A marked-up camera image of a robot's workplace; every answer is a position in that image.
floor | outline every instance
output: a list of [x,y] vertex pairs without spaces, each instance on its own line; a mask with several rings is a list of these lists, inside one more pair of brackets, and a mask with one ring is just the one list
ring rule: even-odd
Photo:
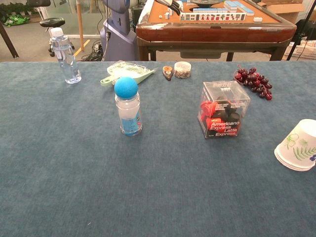
[[[20,26],[5,27],[19,58],[12,58],[8,48],[6,47],[2,37],[0,37],[0,62],[56,62],[54,57],[50,57],[48,53],[49,34],[45,32],[45,28],[39,23],[29,23]],[[97,39],[90,39],[86,45],[85,51],[80,52],[76,59],[80,60],[82,56],[91,52],[93,42]],[[80,48],[79,39],[71,39],[75,46],[75,51]],[[178,52],[157,52],[157,61],[225,61],[227,53],[222,53],[219,59],[182,59]],[[269,55],[264,53],[235,53],[234,61],[269,61]]]

cardboard box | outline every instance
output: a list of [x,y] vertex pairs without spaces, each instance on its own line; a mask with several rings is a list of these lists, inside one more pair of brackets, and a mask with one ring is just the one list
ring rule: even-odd
[[296,23],[298,13],[304,11],[304,5],[301,3],[267,5],[263,2],[259,2],[258,5],[266,8],[285,20],[292,22],[293,24]]
[[280,5],[280,4],[296,4],[302,3],[303,0],[261,0],[266,5]]
[[313,13],[312,13],[312,15],[311,15],[309,20],[310,21],[316,21],[316,10],[313,11]]

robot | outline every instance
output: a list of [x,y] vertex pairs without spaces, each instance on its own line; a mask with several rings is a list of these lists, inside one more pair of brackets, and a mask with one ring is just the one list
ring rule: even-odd
[[[180,15],[179,4],[174,0],[155,0],[168,6]],[[103,0],[105,6],[111,9],[111,16],[103,23],[100,32],[103,61],[137,61],[139,53],[136,34],[130,30],[129,0]]]

bottle cap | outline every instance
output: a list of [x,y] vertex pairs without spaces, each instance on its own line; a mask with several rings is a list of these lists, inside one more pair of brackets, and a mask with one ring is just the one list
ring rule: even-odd
[[59,36],[64,35],[63,29],[61,29],[59,27],[51,29],[50,32],[51,32],[51,35],[54,37],[59,37]]
[[137,94],[138,85],[133,78],[123,77],[115,83],[114,91],[118,97],[128,100]]

clear plastic box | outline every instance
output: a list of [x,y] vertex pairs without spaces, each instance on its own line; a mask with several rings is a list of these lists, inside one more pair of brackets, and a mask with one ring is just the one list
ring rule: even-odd
[[250,98],[235,81],[203,82],[198,120],[205,138],[237,136]]

